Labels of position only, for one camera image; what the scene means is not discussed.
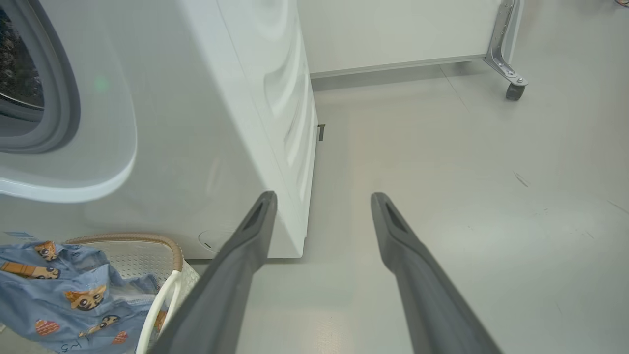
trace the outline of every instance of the scuff mark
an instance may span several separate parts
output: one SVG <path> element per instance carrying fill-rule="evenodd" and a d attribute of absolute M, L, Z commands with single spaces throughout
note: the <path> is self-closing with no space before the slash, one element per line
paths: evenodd
<path fill-rule="evenodd" d="M 515 178 L 517 178 L 523 186 L 528 188 L 528 182 L 522 176 L 520 176 L 516 171 L 513 171 L 513 174 L 515 174 Z"/>
<path fill-rule="evenodd" d="M 612 202 L 611 200 L 608 200 L 607 202 L 608 202 L 609 204 L 612 204 L 612 205 L 613 205 L 613 206 L 615 206 L 616 208 L 618 208 L 618 209 L 622 210 L 625 214 L 629 215 L 629 212 L 628 212 L 628 211 L 626 211 L 626 210 L 625 210 L 623 207 L 621 207 L 620 205 L 618 205 L 618 204 L 616 204 L 616 203 Z"/>

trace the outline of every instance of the basket handle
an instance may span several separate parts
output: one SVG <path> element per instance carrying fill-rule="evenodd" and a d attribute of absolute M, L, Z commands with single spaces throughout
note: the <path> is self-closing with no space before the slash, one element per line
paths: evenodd
<path fill-rule="evenodd" d="M 176 310 L 175 302 L 179 299 L 179 295 L 181 293 L 181 276 L 181 272 L 176 270 L 172 271 L 172 274 L 168 277 L 168 279 L 166 279 L 162 288 L 160 288 L 157 293 L 157 296 L 155 296 L 155 300 L 153 300 L 153 304 L 148 310 L 147 318 L 144 320 L 144 325 L 142 326 L 142 331 L 140 332 L 140 338 L 138 339 L 138 345 L 135 348 L 135 354 L 146 354 L 148 351 L 148 344 L 151 339 L 153 327 L 155 326 L 155 321 L 157 320 L 157 314 L 162 309 L 162 304 L 166 300 L 166 295 L 170 292 L 171 288 L 174 287 L 174 294 L 170 302 L 170 308 L 166 314 L 166 318 L 164 319 L 162 330 L 170 321 L 170 317 Z"/>
<path fill-rule="evenodd" d="M 172 269 L 176 271 L 182 271 L 184 267 L 184 254 L 181 252 L 181 248 L 175 241 L 168 237 L 156 235 L 156 234 L 140 234 L 140 233 L 119 233 L 119 234 L 100 234 L 93 236 L 77 237 L 75 239 L 69 239 L 65 243 L 70 244 L 86 244 L 96 242 L 110 242 L 110 241 L 143 241 L 161 243 L 168 246 L 172 250 Z"/>

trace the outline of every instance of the cabinet leg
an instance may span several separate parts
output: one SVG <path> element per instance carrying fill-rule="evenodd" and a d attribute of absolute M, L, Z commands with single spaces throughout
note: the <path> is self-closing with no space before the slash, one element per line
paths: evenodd
<path fill-rule="evenodd" d="M 507 27 L 513 16 L 513 10 L 520 0 L 503 0 L 498 8 L 496 26 L 491 36 L 489 50 L 485 56 L 485 62 L 498 71 L 511 84 L 507 90 L 507 99 L 517 101 L 524 93 L 524 87 L 528 81 L 507 64 L 503 58 L 503 45 L 506 38 Z"/>

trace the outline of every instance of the porthole window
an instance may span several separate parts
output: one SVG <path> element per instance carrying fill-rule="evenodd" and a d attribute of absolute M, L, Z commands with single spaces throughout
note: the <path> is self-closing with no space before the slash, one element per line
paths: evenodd
<path fill-rule="evenodd" d="M 0 0 L 0 152 L 52 151 L 78 126 L 74 75 L 40 3 Z"/>

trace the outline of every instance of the metal bracket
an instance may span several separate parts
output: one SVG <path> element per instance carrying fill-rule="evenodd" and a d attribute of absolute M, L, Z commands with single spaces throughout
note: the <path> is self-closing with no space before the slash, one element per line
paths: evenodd
<path fill-rule="evenodd" d="M 496 26 L 494 27 L 494 33 L 491 36 L 489 50 L 487 51 L 484 61 L 515 86 L 526 86 L 528 85 L 528 81 L 513 70 L 503 58 L 503 45 L 504 39 L 506 38 L 507 27 L 511 21 L 513 10 L 516 8 L 519 1 L 520 0 L 503 0 L 500 4 L 498 16 L 496 17 Z"/>
<path fill-rule="evenodd" d="M 319 141 L 323 141 L 323 129 L 325 129 L 325 124 L 317 125 L 319 128 Z"/>

